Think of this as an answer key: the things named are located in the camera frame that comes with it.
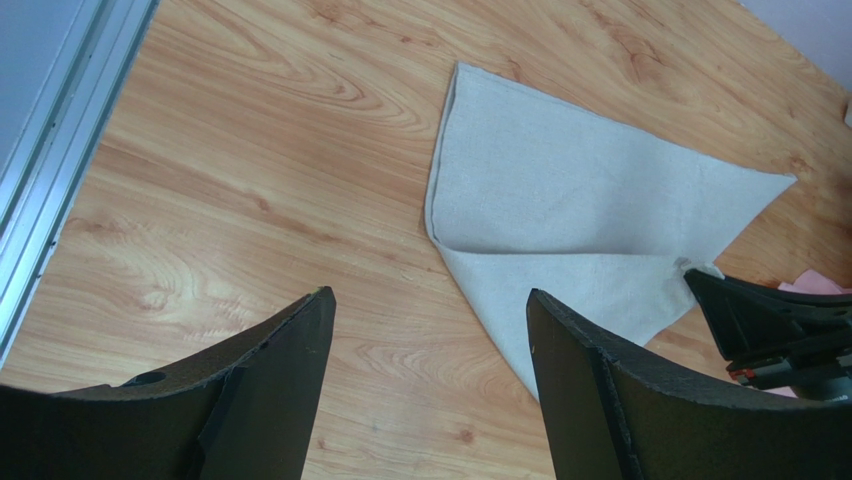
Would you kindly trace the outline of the aluminium frame post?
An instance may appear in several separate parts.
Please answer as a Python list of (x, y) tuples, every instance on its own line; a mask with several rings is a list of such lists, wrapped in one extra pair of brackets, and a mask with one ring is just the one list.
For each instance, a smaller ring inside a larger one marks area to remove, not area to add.
[(1, 4), (1, 356), (8, 357), (156, 1)]

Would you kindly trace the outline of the beige cloth napkin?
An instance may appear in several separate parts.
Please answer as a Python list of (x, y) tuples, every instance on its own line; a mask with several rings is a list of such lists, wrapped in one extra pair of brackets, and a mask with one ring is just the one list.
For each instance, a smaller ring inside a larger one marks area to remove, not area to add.
[(693, 308), (685, 271), (711, 267), (794, 181), (458, 63), (425, 227), (508, 365), (535, 391), (532, 290), (644, 345)]

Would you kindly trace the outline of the pink pleated garment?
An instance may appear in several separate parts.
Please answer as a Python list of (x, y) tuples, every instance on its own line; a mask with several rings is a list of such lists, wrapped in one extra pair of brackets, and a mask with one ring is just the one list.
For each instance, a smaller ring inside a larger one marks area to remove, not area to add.
[[(812, 295), (847, 295), (851, 293), (850, 288), (841, 287), (814, 270), (805, 271), (792, 284), (782, 283), (778, 289)], [(842, 378), (810, 385), (779, 387), (768, 390), (768, 393), (810, 400), (848, 402), (851, 400), (851, 380)]]

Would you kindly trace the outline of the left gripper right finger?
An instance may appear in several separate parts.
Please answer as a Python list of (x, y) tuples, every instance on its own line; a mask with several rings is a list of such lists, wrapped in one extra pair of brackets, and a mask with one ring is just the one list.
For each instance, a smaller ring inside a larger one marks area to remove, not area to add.
[(727, 383), (594, 323), (548, 292), (529, 349), (559, 479), (847, 479), (851, 406)]

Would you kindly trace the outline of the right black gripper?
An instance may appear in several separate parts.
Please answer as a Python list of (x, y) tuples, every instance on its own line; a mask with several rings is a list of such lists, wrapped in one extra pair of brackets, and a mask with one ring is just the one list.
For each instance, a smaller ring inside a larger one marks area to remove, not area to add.
[(849, 295), (786, 292), (698, 269), (684, 280), (723, 358), (733, 361), (727, 372), (736, 383), (807, 400), (851, 399)]

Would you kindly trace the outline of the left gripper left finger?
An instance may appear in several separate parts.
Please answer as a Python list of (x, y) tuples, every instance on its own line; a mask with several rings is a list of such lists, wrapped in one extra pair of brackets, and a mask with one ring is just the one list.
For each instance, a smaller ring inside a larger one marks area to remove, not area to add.
[(336, 300), (321, 287), (119, 386), (1, 389), (5, 479), (298, 479)]

